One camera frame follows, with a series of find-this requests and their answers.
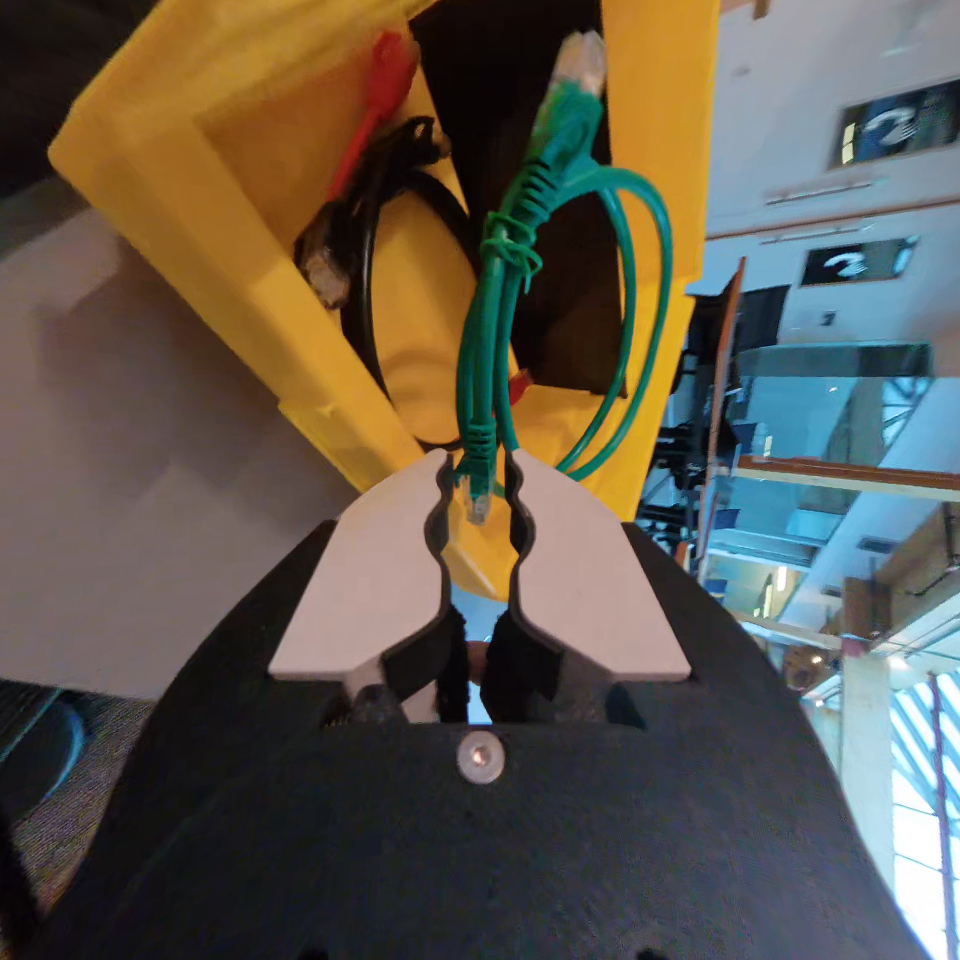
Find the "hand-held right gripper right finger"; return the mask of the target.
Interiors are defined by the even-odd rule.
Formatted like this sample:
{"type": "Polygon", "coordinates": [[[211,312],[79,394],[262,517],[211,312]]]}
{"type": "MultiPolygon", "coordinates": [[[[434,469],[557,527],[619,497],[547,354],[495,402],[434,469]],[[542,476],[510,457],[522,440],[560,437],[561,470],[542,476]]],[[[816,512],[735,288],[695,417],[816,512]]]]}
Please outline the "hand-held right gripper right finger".
{"type": "Polygon", "coordinates": [[[690,662],[617,516],[524,450],[505,459],[508,612],[525,686],[549,702],[623,683],[681,683],[690,662]]]}

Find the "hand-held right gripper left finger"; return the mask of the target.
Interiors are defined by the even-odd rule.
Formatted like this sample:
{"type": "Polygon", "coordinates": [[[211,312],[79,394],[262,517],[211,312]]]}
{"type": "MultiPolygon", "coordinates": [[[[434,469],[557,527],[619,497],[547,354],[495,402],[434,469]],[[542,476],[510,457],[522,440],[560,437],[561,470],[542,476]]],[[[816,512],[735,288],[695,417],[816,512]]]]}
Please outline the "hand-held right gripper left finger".
{"type": "Polygon", "coordinates": [[[428,704],[450,658],[452,458],[434,450],[391,474],[334,522],[269,664],[280,681],[384,687],[428,704]]]}

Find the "yellow plastic bin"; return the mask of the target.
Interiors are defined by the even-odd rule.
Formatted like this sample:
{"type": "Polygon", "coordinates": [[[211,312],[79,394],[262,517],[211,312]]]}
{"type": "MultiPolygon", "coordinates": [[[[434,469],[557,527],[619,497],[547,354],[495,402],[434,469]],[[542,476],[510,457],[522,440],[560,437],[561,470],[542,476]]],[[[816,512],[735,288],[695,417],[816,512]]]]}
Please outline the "yellow plastic bin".
{"type": "MultiPolygon", "coordinates": [[[[49,148],[60,174],[274,395],[359,493],[424,456],[309,291],[290,249],[319,210],[359,117],[362,42],[427,2],[160,2],[71,107],[49,148]]],[[[707,197],[720,2],[602,2],[612,157],[587,186],[651,182],[672,237],[625,213],[639,253],[628,383],[637,412],[600,427],[582,482],[633,522],[692,314],[707,197]]]]}

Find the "wood-edged office desk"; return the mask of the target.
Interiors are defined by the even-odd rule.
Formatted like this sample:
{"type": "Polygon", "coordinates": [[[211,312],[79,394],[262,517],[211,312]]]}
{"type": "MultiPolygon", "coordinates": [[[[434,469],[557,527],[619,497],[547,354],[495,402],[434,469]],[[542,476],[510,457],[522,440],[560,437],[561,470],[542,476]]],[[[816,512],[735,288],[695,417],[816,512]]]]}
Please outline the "wood-edged office desk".
{"type": "Polygon", "coordinates": [[[731,352],[735,339],[735,326],[741,297],[743,280],[748,264],[747,256],[739,258],[735,274],[727,284],[724,313],[719,331],[717,351],[710,398],[710,419],[707,445],[704,456],[704,480],[698,510],[698,527],[695,556],[690,563],[690,571],[698,584],[703,587],[707,580],[707,559],[710,534],[714,524],[715,480],[718,476],[718,447],[723,421],[723,403],[726,396],[731,352]]]}

